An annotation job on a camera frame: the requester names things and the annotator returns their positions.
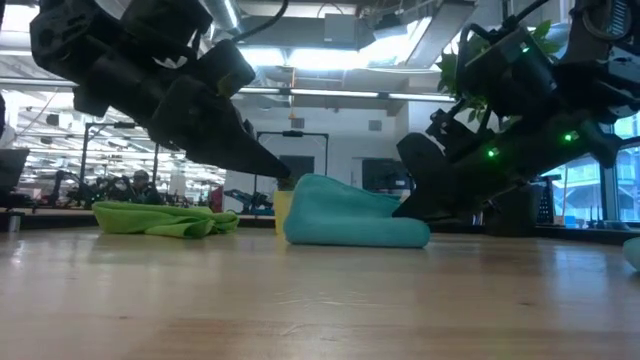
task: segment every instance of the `table surface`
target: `table surface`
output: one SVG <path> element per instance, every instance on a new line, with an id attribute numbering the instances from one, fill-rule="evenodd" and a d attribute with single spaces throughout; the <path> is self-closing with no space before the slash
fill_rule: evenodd
<path id="1" fill-rule="evenodd" d="M 96 229 L 0 234 L 0 357 L 634 359 L 621 248 L 435 235 L 424 250 Z"/>

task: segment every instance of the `wall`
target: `wall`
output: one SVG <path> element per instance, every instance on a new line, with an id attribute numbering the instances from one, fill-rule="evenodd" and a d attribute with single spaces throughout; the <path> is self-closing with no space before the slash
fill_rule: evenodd
<path id="1" fill-rule="evenodd" d="M 239 110 L 243 118 L 253 123 L 256 131 L 291 130 L 291 122 L 288 119 L 289 109 Z M 329 134 L 327 173 L 328 176 L 345 184 L 352 183 L 353 167 L 358 164 L 361 166 L 361 161 L 354 161 L 354 158 L 397 157 L 394 138 L 395 118 L 388 117 L 384 110 L 345 109 L 335 112 L 332 109 L 304 108 L 296 109 L 294 113 L 296 117 L 305 118 L 304 132 Z M 369 131 L 369 120 L 382 120 L 382 131 Z M 260 142 L 276 156 L 314 156 L 316 173 L 324 174 L 324 138 L 284 138 L 279 135 L 262 135 Z M 251 194 L 254 191 L 254 176 L 228 171 L 225 189 L 238 189 Z M 274 189 L 274 179 L 259 177 L 258 191 L 270 193 Z M 225 210 L 242 210 L 241 204 L 229 197 L 225 197 L 224 205 Z"/>

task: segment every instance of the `person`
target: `person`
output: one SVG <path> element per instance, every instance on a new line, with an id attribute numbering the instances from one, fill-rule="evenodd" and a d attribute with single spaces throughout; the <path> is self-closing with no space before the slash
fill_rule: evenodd
<path id="1" fill-rule="evenodd" d="M 144 170 L 133 173 L 133 183 L 131 190 L 135 198 L 133 202 L 148 205 L 164 205 L 162 197 L 156 187 L 149 182 L 149 174 Z"/>

